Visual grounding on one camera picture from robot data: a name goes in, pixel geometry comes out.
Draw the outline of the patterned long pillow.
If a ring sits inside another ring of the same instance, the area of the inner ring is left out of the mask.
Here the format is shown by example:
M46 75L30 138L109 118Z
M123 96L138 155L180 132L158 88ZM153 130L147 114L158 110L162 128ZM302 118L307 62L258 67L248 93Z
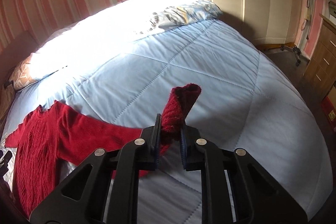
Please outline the patterned long pillow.
M221 14L208 0L126 0L55 31L17 64L7 82L21 90L65 67L91 69L136 40Z

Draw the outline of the red cardboard box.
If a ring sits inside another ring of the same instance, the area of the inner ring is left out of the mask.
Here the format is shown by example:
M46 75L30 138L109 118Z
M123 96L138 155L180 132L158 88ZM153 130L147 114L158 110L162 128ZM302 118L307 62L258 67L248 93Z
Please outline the red cardboard box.
M330 127L332 128L333 132L335 132L335 108L327 96L322 100L321 107Z

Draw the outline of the pink upholstered headboard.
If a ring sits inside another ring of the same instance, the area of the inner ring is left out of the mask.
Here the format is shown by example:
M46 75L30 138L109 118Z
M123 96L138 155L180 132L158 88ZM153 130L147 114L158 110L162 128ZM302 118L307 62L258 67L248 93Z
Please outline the pink upholstered headboard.
M23 31L3 50L0 58L1 85L7 81L15 66L27 58L38 46L39 44L31 34Z

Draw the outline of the red knit sweater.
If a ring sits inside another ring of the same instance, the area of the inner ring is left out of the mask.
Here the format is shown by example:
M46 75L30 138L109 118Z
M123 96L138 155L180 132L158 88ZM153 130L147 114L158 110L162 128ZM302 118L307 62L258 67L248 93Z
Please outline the red knit sweater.
M62 161L78 166L94 150L120 149L141 132L85 116L59 101L48 110L38 106L5 139L5 147L17 150L13 174L17 208L30 216L58 185Z

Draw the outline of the light blue quilted bedspread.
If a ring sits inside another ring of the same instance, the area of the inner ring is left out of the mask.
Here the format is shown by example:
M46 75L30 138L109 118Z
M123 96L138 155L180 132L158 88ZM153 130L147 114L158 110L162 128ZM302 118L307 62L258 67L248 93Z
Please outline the light blue quilted bedspread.
M250 42L207 20L132 42L93 68L65 67L23 89L5 139L54 102L99 121L144 128L161 113L169 142L159 170L140 181L141 223L199 223L201 175L182 170L182 118L221 148L245 148L313 218L333 188L325 141L284 74Z

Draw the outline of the wheeled metal stand base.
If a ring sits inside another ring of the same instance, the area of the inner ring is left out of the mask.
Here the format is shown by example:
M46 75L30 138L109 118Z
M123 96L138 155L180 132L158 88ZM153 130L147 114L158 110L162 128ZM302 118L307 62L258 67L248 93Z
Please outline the wheeled metal stand base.
M288 51L294 54L295 57L295 65L298 67L301 64L301 50L297 46L286 46L285 44L281 45L281 51Z

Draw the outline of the wooden drawer cabinet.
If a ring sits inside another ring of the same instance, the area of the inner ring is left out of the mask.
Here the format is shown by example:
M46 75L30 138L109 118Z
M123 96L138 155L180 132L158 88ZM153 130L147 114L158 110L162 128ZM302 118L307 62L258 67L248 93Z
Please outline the wooden drawer cabinet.
M335 83L335 24L322 14L322 27L317 45L303 78L306 79L318 100L323 100Z

